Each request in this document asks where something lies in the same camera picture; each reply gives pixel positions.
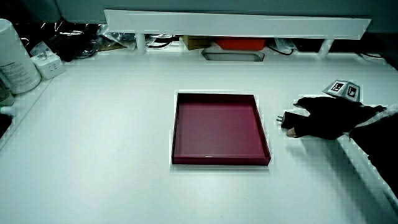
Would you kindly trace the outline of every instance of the white charger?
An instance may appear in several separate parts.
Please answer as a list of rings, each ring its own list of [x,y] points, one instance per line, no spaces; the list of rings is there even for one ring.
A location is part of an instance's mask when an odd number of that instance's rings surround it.
[[[50,79],[65,72],[60,57],[51,51],[35,55],[32,60],[44,79]]]

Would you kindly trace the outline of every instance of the red box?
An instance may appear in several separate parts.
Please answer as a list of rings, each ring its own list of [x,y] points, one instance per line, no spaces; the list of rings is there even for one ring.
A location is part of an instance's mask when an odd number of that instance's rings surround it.
[[[253,95],[178,94],[173,164],[266,166],[270,159]]]
[[[262,50],[265,38],[258,37],[215,37],[214,42],[224,50]]]

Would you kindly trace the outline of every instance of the tray rim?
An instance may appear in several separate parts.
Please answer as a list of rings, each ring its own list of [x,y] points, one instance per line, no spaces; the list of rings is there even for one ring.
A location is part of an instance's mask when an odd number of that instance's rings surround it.
[[[261,141],[262,141],[262,151],[263,154],[261,154],[262,158],[258,158],[258,157],[195,157],[195,156],[176,156],[175,155],[175,133],[177,132],[177,121],[178,121],[178,115],[179,115],[179,101],[178,101],[178,96],[184,95],[184,94],[193,94],[193,95],[229,95],[229,96],[234,96],[234,95],[238,95],[238,96],[249,96],[252,100],[252,108],[254,110],[255,113],[255,119],[256,119],[256,123],[257,123],[257,129],[260,131],[260,137],[261,137]],[[241,93],[241,92],[236,92],[236,91],[231,91],[231,90],[224,90],[224,91],[219,91],[219,90],[215,90],[215,91],[208,91],[208,90],[202,90],[202,91],[194,91],[194,90],[190,90],[190,91],[176,91],[175,92],[175,99],[174,99],[174,112],[175,112],[175,117],[174,117],[174,128],[172,131],[172,135],[170,139],[170,156],[171,156],[171,164],[188,164],[188,163],[179,163],[175,161],[175,159],[177,160],[181,160],[181,159],[185,159],[185,160],[200,160],[203,159],[204,161],[207,161],[205,163],[203,163],[203,165],[208,165],[208,164],[212,164],[212,165],[225,165],[224,163],[208,163],[209,161],[213,161],[215,159],[217,160],[224,160],[224,161],[228,161],[228,160],[233,160],[233,159],[245,159],[245,160],[259,160],[259,159],[264,159],[266,162],[265,164],[260,164],[263,166],[268,166],[268,164],[271,161],[271,151],[269,149],[269,143],[267,140],[267,134],[265,132],[264,129],[264,122],[263,119],[260,116],[260,112],[259,112],[259,103],[258,100],[255,96],[254,93]],[[245,164],[247,166],[255,166],[258,164]]]

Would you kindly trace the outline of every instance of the gloved hand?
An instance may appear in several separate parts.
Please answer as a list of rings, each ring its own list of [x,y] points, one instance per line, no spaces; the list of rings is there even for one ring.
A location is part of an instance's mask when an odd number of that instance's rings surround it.
[[[310,116],[296,122],[287,131],[288,137],[312,135],[330,140],[340,137],[344,132],[350,132],[357,124],[386,109],[383,106],[364,106],[360,102],[344,98],[322,96],[301,98],[294,106],[306,109]]]

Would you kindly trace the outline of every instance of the white tabletop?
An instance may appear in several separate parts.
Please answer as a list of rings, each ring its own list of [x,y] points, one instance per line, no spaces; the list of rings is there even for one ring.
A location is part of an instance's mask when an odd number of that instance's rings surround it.
[[[398,72],[354,54],[206,61],[199,51],[100,52],[66,64],[0,151],[1,223],[396,223],[339,141],[289,139],[275,121],[336,79],[365,105],[398,102]],[[173,166],[179,90],[254,93],[268,167]]]

